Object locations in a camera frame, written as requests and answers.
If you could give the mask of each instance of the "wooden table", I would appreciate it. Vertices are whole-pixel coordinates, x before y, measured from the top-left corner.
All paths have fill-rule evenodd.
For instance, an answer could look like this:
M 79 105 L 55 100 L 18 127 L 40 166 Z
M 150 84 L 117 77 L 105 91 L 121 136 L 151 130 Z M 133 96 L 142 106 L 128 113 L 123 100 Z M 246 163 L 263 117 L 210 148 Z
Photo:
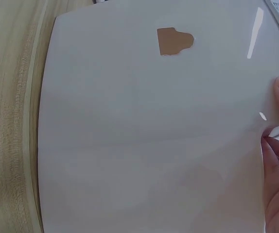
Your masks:
M 37 119 L 56 16 L 92 0 L 0 0 L 0 232 L 42 232 Z

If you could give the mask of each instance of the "tan cutout shape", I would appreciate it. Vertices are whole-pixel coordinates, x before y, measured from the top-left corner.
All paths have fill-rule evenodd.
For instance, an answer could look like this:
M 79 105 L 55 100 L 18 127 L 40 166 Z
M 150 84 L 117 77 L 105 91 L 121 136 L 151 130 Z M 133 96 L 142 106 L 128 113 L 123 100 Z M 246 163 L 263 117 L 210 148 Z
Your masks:
M 189 49 L 194 43 L 193 35 L 181 33 L 175 28 L 157 29 L 160 55 L 175 55 Z

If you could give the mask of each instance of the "white board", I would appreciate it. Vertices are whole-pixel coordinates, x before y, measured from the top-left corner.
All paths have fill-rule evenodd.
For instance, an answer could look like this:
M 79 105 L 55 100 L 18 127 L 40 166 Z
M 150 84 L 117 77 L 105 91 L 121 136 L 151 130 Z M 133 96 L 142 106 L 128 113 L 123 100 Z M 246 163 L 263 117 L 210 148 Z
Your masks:
M 192 48 L 161 56 L 164 27 Z M 278 75 L 262 0 L 112 0 L 58 17 L 38 129 L 45 232 L 263 231 Z

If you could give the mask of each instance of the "wood grain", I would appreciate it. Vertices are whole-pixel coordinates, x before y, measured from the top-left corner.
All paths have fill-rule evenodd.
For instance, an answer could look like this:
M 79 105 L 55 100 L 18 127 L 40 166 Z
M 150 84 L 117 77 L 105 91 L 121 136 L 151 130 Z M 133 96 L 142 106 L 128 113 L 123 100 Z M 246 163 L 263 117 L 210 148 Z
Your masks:
M 56 16 L 92 0 L 0 0 L 0 232 L 43 232 L 37 185 L 42 75 Z

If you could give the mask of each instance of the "brown patch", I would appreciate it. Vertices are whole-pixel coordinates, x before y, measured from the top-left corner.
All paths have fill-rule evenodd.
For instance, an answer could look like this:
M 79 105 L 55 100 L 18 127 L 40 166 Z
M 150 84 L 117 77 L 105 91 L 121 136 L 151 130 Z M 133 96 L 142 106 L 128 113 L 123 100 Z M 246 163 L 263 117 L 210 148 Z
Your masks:
M 175 28 L 159 28 L 157 34 L 161 55 L 179 54 L 194 43 L 194 37 L 191 34 L 178 32 Z

